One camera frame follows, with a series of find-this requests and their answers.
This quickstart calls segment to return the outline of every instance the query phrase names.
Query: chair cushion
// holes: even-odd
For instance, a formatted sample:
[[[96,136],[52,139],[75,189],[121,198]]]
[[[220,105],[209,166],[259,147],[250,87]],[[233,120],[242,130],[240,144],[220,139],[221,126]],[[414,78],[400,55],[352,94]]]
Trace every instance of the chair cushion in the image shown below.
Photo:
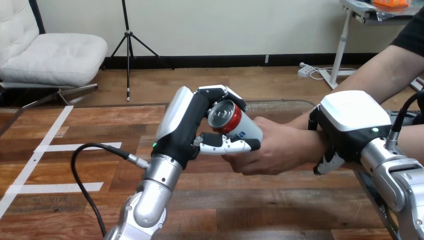
[[[21,54],[38,35],[28,0],[0,0],[0,66]]]
[[[108,45],[101,37],[78,33],[37,36],[25,51],[0,66],[4,82],[83,86],[97,74]]]

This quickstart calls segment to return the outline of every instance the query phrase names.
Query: human hand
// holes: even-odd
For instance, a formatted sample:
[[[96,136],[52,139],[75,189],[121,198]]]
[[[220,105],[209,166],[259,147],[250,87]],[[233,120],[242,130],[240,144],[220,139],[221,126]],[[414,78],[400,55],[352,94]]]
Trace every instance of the human hand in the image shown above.
[[[307,162],[317,163],[327,149],[317,131],[297,129],[263,117],[255,118],[254,122],[263,132],[260,149],[222,156],[235,173],[277,175]]]

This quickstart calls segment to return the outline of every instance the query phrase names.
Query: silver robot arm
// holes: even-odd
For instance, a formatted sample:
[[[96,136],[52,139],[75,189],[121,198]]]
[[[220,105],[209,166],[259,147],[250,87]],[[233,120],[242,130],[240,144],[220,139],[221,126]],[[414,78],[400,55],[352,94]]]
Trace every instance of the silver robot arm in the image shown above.
[[[223,85],[200,87],[191,92],[181,87],[175,94],[160,123],[150,163],[130,155],[129,161],[145,169],[136,193],[122,206],[118,224],[105,240],[150,240],[167,218],[166,206],[183,169],[199,153],[222,155],[260,148],[258,139],[241,139],[196,131],[202,118],[216,102],[233,101],[246,110],[246,103]]]
[[[387,113],[363,91],[326,96],[310,114],[308,128],[320,125],[332,147],[314,173],[327,174],[345,162],[362,164],[398,220],[392,226],[398,239],[424,240],[424,167],[397,146],[402,122],[392,126]]]

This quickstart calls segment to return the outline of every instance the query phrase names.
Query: white wall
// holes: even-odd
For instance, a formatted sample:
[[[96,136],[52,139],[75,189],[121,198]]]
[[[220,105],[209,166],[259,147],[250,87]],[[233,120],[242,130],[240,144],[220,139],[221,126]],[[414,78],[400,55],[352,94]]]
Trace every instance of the white wall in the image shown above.
[[[120,0],[38,0],[48,33],[124,35]],[[345,13],[338,0],[127,0],[129,27],[162,56],[335,53]],[[352,21],[348,53],[377,53],[401,27]],[[133,43],[136,56],[150,55]],[[125,56],[125,45],[117,56]]]

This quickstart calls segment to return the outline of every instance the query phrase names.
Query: power strip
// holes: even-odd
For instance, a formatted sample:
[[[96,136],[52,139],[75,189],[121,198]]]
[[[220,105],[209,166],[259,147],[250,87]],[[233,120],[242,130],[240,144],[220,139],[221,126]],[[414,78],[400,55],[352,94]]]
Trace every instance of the power strip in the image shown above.
[[[301,76],[301,77],[309,77],[311,75],[311,73],[314,72],[315,68],[313,66],[309,66],[309,65],[302,65],[303,67],[297,72],[297,75]]]

